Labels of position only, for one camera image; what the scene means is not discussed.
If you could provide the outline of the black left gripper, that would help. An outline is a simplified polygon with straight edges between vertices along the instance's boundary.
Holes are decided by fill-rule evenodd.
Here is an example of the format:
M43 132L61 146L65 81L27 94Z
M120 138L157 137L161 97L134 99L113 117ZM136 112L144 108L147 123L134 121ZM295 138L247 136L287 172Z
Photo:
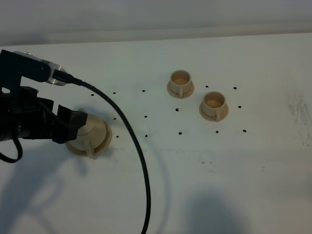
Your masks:
M31 58L2 50L0 53L0 139L51 139L63 144L77 137L87 114L59 106L52 112L54 102L38 97L35 88L21 85L22 78L46 82L50 67Z

